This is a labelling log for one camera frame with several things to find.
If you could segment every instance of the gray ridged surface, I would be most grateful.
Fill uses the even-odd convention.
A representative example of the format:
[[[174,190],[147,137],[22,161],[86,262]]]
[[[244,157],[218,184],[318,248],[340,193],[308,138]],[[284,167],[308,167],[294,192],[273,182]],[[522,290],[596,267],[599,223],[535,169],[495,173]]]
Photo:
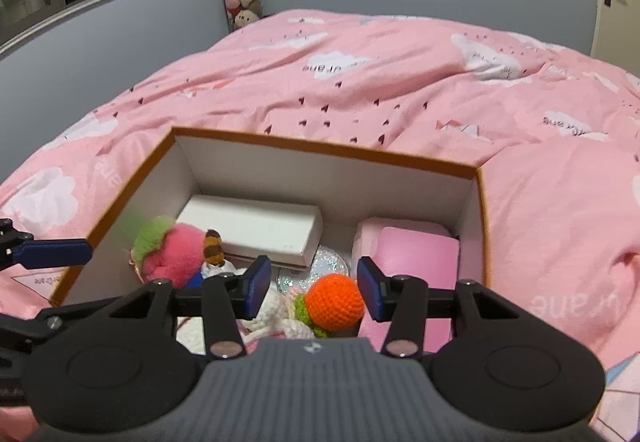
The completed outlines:
[[[238,361],[209,364],[180,407],[111,435],[41,428],[29,442],[602,442],[585,425],[543,434],[487,428],[449,407],[421,366],[368,340],[262,340]]]

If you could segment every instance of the orange crochet ball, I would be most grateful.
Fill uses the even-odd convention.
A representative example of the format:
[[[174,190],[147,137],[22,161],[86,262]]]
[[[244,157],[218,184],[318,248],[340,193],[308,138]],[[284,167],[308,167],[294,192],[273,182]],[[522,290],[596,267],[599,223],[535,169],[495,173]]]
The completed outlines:
[[[364,314],[358,286],[345,275],[322,276],[306,294],[305,305],[311,321],[329,332],[353,326]]]

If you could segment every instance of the bed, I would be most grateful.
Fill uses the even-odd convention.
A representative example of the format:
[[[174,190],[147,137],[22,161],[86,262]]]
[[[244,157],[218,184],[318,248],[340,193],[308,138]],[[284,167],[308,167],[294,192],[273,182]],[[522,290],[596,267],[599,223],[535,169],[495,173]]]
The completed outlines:
[[[635,76],[456,22],[284,12],[168,65],[44,145],[0,186],[2,216],[36,237],[82,237],[176,125],[481,166],[487,284],[594,350],[610,382],[622,364],[638,387]],[[21,271],[2,275],[5,295]],[[38,305],[4,300],[2,311],[29,316]],[[608,396],[637,430],[638,401]],[[20,422],[9,435],[32,420]],[[628,440],[609,424],[595,421],[609,440]]]

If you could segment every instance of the white door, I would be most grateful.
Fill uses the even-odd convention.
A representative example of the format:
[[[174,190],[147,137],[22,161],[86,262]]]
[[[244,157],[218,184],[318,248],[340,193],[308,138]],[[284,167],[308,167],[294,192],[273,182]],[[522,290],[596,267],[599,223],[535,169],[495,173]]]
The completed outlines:
[[[640,76],[640,0],[598,0],[591,53]]]

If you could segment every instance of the silver bolt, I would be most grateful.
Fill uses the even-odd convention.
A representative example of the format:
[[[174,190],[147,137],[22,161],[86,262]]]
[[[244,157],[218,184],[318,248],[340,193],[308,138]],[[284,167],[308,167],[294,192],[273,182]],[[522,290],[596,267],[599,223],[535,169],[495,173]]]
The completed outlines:
[[[233,359],[242,353],[242,346],[235,341],[218,341],[209,350],[218,359]]]
[[[60,327],[62,327],[62,318],[60,316],[51,316],[49,319],[47,319],[47,326],[51,330],[58,330]]]
[[[418,345],[408,339],[397,339],[386,344],[386,351],[396,357],[411,357],[418,352]]]

